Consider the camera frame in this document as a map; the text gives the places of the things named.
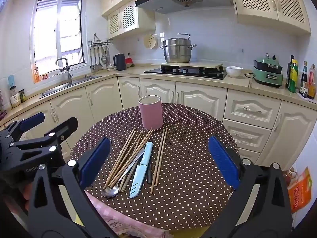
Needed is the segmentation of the wooden chopstick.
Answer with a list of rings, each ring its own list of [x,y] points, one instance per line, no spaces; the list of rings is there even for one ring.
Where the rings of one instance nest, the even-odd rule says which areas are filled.
[[[154,174],[153,174],[153,181],[152,181],[152,185],[151,185],[151,189],[150,189],[150,194],[151,195],[153,194],[153,191],[154,191],[154,185],[155,185],[155,181],[156,181],[156,175],[157,175],[157,172],[158,172],[159,158],[160,158],[161,149],[162,149],[162,145],[163,145],[164,134],[165,134],[165,129],[163,129],[162,136],[161,136],[161,141],[159,143],[158,155],[157,155],[157,158],[156,158],[155,169],[154,169]]]
[[[123,156],[122,159],[121,159],[121,162],[120,162],[120,163],[117,165],[117,167],[116,167],[116,171],[115,171],[115,173],[113,174],[112,180],[114,179],[116,173],[120,170],[120,168],[127,162],[128,158],[131,156],[132,152],[134,151],[136,145],[139,144],[142,135],[143,135],[143,131],[141,131],[141,132],[137,135],[137,137],[136,137],[135,139],[134,139],[134,137],[133,137],[133,139],[131,140],[130,145],[129,145],[128,148],[126,149],[126,152],[125,152],[124,156]]]
[[[137,155],[136,158],[132,161],[132,163],[128,166],[128,168],[125,170],[120,182],[119,192],[124,192],[126,190],[127,184],[131,179],[132,173],[137,166],[139,158],[142,156],[143,154]]]
[[[120,151],[120,153],[119,153],[119,155],[118,155],[118,157],[117,157],[117,159],[116,159],[116,161],[115,161],[115,164],[114,164],[113,167],[112,167],[112,170],[110,171],[110,174],[109,174],[109,176],[108,176],[108,178],[107,178],[107,180],[106,180],[106,183],[105,183],[105,185],[104,185],[104,187],[103,187],[103,190],[105,190],[105,188],[107,187],[107,185],[109,184],[109,182],[112,180],[113,174],[114,174],[115,171],[116,171],[116,167],[117,167],[117,165],[121,162],[121,159],[122,159],[122,157],[124,156],[124,154],[125,154],[125,152],[126,152],[126,149],[127,149],[128,146],[130,145],[131,140],[133,139],[135,132],[136,132],[136,131],[135,131],[135,127],[134,127],[134,128],[132,129],[132,131],[131,131],[131,133],[130,133],[128,139],[126,140],[124,146],[122,147],[122,149],[121,149],[121,151]]]
[[[161,171],[161,165],[162,165],[162,158],[163,158],[163,152],[164,152],[164,146],[165,146],[165,141],[166,141],[166,137],[167,137],[167,132],[168,132],[168,128],[166,128],[164,130],[164,135],[163,135],[163,140],[162,140],[162,146],[161,146],[161,150],[160,150],[160,154],[159,154],[159,161],[158,161],[158,170],[156,173],[156,180],[155,180],[155,186],[158,186],[159,183],[159,174]]]
[[[144,145],[146,144],[148,138],[151,136],[153,132],[153,129],[151,128],[147,135],[143,138],[143,140],[139,143],[139,145],[136,147],[135,151],[133,152],[133,154],[131,154],[130,158],[128,159],[128,161],[120,168],[120,170],[116,173],[114,179],[109,183],[109,188],[113,188],[116,184],[116,182],[118,182],[119,178],[122,176],[122,174],[124,173],[124,171],[128,168],[128,166],[133,162],[133,160],[136,158],[137,154],[139,153],[139,151],[141,151],[141,149],[144,147]]]

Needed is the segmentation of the silver metal spoon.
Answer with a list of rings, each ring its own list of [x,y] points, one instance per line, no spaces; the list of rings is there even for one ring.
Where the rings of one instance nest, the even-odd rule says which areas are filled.
[[[106,198],[113,198],[119,193],[119,183],[123,179],[123,177],[130,171],[130,169],[134,166],[134,164],[138,161],[138,159],[144,154],[145,148],[142,148],[135,159],[130,163],[130,165],[126,168],[126,170],[121,174],[120,178],[117,180],[115,186],[113,188],[110,188],[110,186],[107,186],[105,189],[101,191],[101,194],[103,197]]]

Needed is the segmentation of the black plastic spork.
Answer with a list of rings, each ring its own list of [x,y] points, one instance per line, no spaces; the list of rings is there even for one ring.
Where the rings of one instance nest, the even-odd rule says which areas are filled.
[[[151,184],[152,183],[152,167],[151,167],[151,162],[148,163],[147,167],[147,183]]]

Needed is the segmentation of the stainless steel sink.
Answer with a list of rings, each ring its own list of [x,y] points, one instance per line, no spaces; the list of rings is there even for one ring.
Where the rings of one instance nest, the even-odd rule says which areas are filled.
[[[49,95],[51,95],[53,93],[56,93],[56,92],[59,92],[61,90],[70,88],[71,86],[74,86],[76,84],[80,84],[80,83],[84,83],[84,82],[87,82],[87,81],[90,81],[90,80],[94,80],[94,79],[97,79],[99,77],[101,77],[101,75],[86,75],[85,77],[83,77],[81,79],[72,80],[72,84],[69,84],[69,83],[61,84],[59,86],[56,86],[54,88],[51,88],[49,90],[46,90],[46,91],[42,92],[41,93],[41,98],[49,96]]]

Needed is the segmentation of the jar with white lid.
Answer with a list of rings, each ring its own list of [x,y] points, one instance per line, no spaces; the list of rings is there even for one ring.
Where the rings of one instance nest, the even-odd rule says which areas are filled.
[[[11,86],[9,91],[10,91],[11,106],[12,106],[12,108],[16,108],[17,106],[19,106],[21,104],[20,94],[17,91],[15,85]]]

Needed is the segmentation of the brown polka dot tablecloth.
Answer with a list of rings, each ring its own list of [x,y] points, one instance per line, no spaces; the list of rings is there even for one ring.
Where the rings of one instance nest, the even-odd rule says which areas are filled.
[[[237,144],[222,122],[205,112],[174,103],[163,104],[162,112],[163,127],[150,136],[151,170],[158,178],[153,180],[155,186],[144,182],[135,198],[125,191],[107,199],[101,190],[131,131],[140,137],[147,134],[138,107],[92,125],[73,147],[70,158],[79,159],[103,137],[110,140],[111,152],[87,188],[89,199],[106,219],[154,233],[209,226],[227,204],[230,187],[208,151],[208,140],[216,135],[235,152]]]

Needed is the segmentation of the window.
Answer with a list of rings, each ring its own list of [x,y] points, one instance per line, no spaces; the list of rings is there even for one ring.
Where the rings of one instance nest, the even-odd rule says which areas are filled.
[[[83,0],[36,0],[32,18],[33,72],[57,74],[86,63]]]

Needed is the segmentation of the pink utensil holder cup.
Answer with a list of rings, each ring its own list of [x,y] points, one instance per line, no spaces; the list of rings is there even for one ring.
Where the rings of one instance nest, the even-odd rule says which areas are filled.
[[[161,97],[149,95],[139,99],[139,109],[143,127],[157,130],[163,126]]]

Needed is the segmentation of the hanging utensil rack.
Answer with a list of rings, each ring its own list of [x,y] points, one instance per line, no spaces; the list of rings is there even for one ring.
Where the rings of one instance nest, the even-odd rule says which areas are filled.
[[[100,39],[94,33],[94,38],[88,42],[90,70],[92,73],[111,68],[110,46],[113,44],[114,41],[112,39]]]

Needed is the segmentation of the white ceramic bowl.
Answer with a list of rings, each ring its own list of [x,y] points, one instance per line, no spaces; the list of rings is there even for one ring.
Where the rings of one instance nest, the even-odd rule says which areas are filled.
[[[231,78],[238,78],[242,74],[243,68],[238,66],[225,66],[226,73]]]

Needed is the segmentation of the black gas stove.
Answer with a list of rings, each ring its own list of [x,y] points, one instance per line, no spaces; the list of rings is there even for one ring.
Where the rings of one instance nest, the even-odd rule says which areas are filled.
[[[160,68],[145,71],[147,74],[168,74],[190,77],[204,77],[208,79],[223,80],[227,76],[227,72],[223,66],[215,68],[206,67],[190,67],[176,65],[161,65]]]

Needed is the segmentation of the green electric cooker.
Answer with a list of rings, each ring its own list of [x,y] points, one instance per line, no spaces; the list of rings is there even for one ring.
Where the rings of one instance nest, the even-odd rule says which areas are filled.
[[[265,57],[256,59],[253,78],[259,84],[280,88],[283,83],[282,66],[280,66],[276,56],[270,56],[266,53]]]

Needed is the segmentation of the round perforated steamer plate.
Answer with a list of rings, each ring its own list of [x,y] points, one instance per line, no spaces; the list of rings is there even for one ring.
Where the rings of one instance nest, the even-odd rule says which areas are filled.
[[[156,35],[147,34],[143,37],[143,45],[146,49],[154,49],[157,43]]]

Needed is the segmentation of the upper left lattice cabinet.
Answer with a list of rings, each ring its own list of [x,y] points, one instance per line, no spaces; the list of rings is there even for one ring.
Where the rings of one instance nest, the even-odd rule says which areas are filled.
[[[135,1],[108,15],[107,24],[108,39],[156,30],[154,12],[136,7]]]

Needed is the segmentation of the upper right lattice cabinet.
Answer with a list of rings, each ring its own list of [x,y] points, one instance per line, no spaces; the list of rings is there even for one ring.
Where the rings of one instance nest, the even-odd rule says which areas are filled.
[[[310,35],[303,0],[233,0],[238,23],[269,27],[291,35]]]

